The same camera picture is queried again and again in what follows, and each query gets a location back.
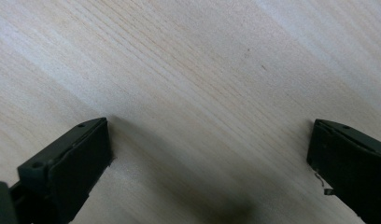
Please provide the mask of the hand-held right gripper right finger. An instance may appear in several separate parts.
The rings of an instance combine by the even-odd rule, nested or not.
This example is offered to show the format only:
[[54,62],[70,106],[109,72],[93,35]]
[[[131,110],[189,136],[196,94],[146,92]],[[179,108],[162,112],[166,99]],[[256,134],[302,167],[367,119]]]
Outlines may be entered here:
[[366,224],[381,224],[381,142],[345,124],[314,122],[307,163]]

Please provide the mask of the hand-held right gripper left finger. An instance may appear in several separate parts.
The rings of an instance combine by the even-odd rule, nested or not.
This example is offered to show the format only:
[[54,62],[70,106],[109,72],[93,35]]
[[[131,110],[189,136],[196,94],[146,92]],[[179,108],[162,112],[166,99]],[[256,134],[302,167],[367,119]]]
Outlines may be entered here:
[[18,167],[11,189],[21,224],[68,224],[112,162],[107,120],[80,123]]

